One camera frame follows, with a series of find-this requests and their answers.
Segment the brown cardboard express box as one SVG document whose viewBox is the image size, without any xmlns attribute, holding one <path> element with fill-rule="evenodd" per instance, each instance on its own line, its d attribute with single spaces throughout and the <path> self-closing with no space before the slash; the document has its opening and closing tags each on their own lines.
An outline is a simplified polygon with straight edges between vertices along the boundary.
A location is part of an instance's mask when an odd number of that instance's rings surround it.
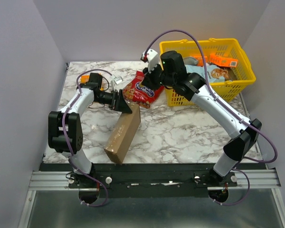
<svg viewBox="0 0 285 228">
<path fill-rule="evenodd" d="M 122 164 L 133 138 L 141 123 L 140 106 L 134 102 L 128 102 L 132 110 L 131 114 L 121 114 L 104 151 L 110 161 Z"/>
</svg>

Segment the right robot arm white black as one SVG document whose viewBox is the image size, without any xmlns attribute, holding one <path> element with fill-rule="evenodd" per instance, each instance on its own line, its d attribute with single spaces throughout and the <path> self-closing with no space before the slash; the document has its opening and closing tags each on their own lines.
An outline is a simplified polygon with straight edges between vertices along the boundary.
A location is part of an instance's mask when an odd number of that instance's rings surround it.
<svg viewBox="0 0 285 228">
<path fill-rule="evenodd" d="M 171 87 L 177 94 L 205 110 L 228 133 L 230 141 L 223 147 L 223 154 L 209 174 L 210 183 L 220 186 L 226 181 L 226 175 L 256 143 L 261 122 L 258 119 L 251 121 L 222 100 L 212 88 L 208 88 L 201 74 L 187 72 L 181 54 L 176 51 L 159 55 L 150 49 L 142 53 L 141 60 L 148 64 L 143 69 L 143 86 L 153 91 L 161 86 Z"/>
</svg>

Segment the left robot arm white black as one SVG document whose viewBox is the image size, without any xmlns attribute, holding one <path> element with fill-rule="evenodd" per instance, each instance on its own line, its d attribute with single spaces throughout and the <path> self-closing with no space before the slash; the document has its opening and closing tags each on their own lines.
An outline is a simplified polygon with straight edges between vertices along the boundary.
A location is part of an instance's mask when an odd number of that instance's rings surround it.
<svg viewBox="0 0 285 228">
<path fill-rule="evenodd" d="M 132 110 L 124 100 L 121 90 L 102 90 L 103 76 L 97 70 L 83 72 L 76 79 L 76 93 L 59 111 L 48 115 L 48 145 L 69 159 L 74 172 L 80 174 L 79 181 L 90 188 L 96 176 L 91 173 L 93 164 L 86 157 L 83 145 L 83 131 L 80 117 L 93 102 L 108 105 L 111 110 L 131 114 Z"/>
</svg>

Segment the small orange box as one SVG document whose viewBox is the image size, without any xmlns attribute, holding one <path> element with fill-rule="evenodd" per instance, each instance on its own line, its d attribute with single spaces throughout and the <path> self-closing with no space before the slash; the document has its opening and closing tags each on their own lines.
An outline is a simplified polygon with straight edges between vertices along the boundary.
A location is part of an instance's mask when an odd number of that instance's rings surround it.
<svg viewBox="0 0 285 228">
<path fill-rule="evenodd" d="M 204 66 L 203 58 L 201 55 L 199 55 L 199 56 L 195 55 L 195 56 L 193 56 L 193 58 L 195 59 L 195 63 L 194 63 L 195 66 L 199 66 L 199 67 Z"/>
</svg>

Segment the orange carton box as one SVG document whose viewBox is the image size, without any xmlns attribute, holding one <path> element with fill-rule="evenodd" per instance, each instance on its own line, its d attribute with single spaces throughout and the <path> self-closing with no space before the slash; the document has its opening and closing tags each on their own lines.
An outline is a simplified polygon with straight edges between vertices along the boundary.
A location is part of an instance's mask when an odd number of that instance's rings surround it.
<svg viewBox="0 0 285 228">
<path fill-rule="evenodd" d="M 219 56 L 215 54 L 211 54 L 209 56 L 209 62 L 220 67 L 236 67 L 238 65 L 237 59 Z"/>
</svg>

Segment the red candy bag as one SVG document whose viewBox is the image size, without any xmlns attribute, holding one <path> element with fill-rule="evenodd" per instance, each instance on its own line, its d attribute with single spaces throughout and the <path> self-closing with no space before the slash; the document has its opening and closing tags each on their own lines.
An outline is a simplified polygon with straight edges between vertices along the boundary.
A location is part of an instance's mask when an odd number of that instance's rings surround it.
<svg viewBox="0 0 285 228">
<path fill-rule="evenodd" d="M 128 101 L 137 103 L 144 108 L 150 108 L 151 104 L 157 100 L 164 87 L 161 86 L 158 90 L 153 91 L 142 85 L 144 74 L 137 71 L 134 79 L 129 82 L 123 89 L 123 97 Z"/>
</svg>

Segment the grey pouch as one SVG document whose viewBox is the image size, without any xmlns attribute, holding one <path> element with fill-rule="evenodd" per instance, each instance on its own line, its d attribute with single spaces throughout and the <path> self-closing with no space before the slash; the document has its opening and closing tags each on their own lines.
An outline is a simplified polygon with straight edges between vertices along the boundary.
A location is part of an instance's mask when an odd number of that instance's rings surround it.
<svg viewBox="0 0 285 228">
<path fill-rule="evenodd" d="M 184 57 L 183 62 L 189 66 L 197 66 L 199 64 L 199 60 L 194 57 Z"/>
</svg>

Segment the orange snack packet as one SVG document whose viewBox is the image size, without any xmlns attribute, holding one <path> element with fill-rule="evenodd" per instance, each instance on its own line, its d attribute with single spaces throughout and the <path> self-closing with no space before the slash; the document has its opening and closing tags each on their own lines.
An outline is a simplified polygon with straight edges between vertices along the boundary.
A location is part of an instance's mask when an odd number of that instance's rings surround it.
<svg viewBox="0 0 285 228">
<path fill-rule="evenodd" d="M 86 83 L 86 82 L 88 82 L 88 80 L 89 80 L 89 75 L 83 75 L 80 78 L 80 83 Z M 104 91 L 103 84 L 101 85 L 100 90 Z"/>
</svg>

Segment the light blue chips bag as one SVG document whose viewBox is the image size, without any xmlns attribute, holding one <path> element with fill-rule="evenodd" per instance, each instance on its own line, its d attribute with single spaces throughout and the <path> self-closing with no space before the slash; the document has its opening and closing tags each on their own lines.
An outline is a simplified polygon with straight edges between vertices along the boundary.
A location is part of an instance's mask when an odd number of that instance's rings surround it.
<svg viewBox="0 0 285 228">
<path fill-rule="evenodd" d="M 185 65 L 188 73 L 197 73 L 206 79 L 203 66 L 189 66 Z M 232 78 L 226 69 L 220 68 L 217 65 L 207 64 L 207 78 L 209 83 L 220 83 L 225 81 L 231 81 Z"/>
</svg>

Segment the yellow plastic basket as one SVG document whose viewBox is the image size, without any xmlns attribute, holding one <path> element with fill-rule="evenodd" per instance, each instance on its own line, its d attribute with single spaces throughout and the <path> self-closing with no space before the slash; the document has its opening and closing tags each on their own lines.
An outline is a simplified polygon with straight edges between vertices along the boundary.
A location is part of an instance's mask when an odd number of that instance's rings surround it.
<svg viewBox="0 0 285 228">
<path fill-rule="evenodd" d="M 207 73 L 209 83 L 215 92 L 227 102 L 232 101 L 243 89 L 255 82 L 256 77 L 251 68 L 250 61 L 234 38 L 210 38 L 209 40 L 200 40 L 204 57 L 207 63 Z M 163 41 L 160 43 L 161 53 L 175 50 L 180 53 L 184 59 L 185 67 L 188 73 L 198 73 L 205 78 L 204 67 L 200 51 L 194 41 L 176 40 Z M 210 57 L 216 55 L 219 57 L 232 58 L 232 65 L 223 67 L 210 61 Z"/>
</svg>

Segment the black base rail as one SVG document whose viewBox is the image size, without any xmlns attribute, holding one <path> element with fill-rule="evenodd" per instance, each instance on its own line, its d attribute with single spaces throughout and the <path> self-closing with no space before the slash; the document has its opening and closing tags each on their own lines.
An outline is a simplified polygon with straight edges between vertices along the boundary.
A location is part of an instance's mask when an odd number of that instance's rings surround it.
<svg viewBox="0 0 285 228">
<path fill-rule="evenodd" d="M 264 165 L 244 163 L 222 180 L 212 174 L 211 163 L 95 164 L 90 175 L 73 171 L 68 164 L 42 164 L 39 171 L 66 171 L 71 188 L 83 202 L 116 198 L 196 197 L 225 201 L 232 190 L 250 190 L 243 170 L 266 170 Z"/>
</svg>

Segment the aluminium frame profile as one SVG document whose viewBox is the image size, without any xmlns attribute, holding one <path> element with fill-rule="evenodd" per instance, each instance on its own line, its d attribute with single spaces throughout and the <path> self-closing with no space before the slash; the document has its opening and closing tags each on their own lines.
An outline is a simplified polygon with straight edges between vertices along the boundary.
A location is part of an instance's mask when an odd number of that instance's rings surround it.
<svg viewBox="0 0 285 228">
<path fill-rule="evenodd" d="M 281 184 L 275 169 L 243 170 L 250 181 L 250 190 L 270 189 L 277 207 L 278 215 L 285 228 L 285 205 L 281 195 Z M 37 191 L 93 191 L 93 188 L 71 188 L 66 178 L 66 171 L 34 171 L 31 175 L 28 193 L 20 217 L 19 228 L 29 226 L 30 213 Z"/>
</svg>

